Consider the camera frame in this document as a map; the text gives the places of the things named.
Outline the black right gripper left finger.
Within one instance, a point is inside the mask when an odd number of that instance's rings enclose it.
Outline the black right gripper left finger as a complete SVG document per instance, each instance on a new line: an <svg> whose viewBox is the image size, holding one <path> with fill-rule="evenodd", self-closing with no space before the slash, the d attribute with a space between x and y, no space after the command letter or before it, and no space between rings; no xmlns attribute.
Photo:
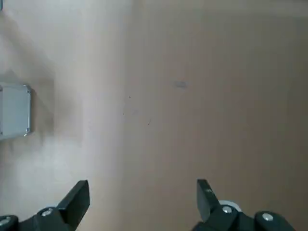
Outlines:
<svg viewBox="0 0 308 231"><path fill-rule="evenodd" d="M0 217L2 231L75 231L90 206L87 180L80 180L56 207L41 209L32 217L19 221L15 215Z"/></svg>

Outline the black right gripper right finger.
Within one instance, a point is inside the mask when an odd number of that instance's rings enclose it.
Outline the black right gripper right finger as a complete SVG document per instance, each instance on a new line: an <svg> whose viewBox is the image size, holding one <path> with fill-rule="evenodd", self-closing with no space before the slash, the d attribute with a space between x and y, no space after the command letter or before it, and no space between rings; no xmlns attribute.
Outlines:
<svg viewBox="0 0 308 231"><path fill-rule="evenodd" d="M219 201L207 180L197 180L197 207L202 221L193 231L293 231L293 226L281 215L259 211L249 217L237 204Z"/></svg>

